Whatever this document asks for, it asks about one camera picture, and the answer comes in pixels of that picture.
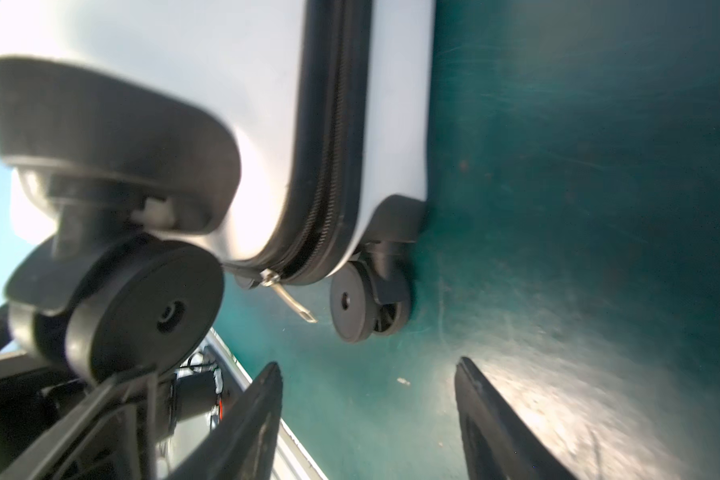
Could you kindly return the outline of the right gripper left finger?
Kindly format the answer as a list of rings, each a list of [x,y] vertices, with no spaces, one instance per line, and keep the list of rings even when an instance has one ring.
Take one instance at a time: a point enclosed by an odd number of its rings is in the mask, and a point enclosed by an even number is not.
[[[268,479],[282,412],[279,365],[268,363],[219,425],[176,468],[171,479]]]

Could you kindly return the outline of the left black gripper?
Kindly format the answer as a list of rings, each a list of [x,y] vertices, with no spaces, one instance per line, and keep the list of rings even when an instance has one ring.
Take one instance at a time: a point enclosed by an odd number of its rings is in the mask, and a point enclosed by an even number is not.
[[[12,340],[8,313],[2,304],[0,351]],[[26,354],[3,355],[0,479],[154,479],[156,440],[219,405],[217,365],[203,358],[192,354],[158,388],[155,370],[138,367],[93,390]]]

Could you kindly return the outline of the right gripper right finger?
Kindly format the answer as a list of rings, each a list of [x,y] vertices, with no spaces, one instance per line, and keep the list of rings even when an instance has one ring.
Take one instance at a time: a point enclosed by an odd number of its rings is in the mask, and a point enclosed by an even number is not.
[[[469,478],[574,477],[468,357],[457,363],[454,388]]]

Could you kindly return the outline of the black white suitcase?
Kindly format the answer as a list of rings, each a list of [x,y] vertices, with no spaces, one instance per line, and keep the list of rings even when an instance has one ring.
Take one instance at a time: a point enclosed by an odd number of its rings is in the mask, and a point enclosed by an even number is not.
[[[178,368],[225,276],[356,343],[410,319],[432,1],[1,1],[0,161],[35,248],[1,322],[91,385]]]

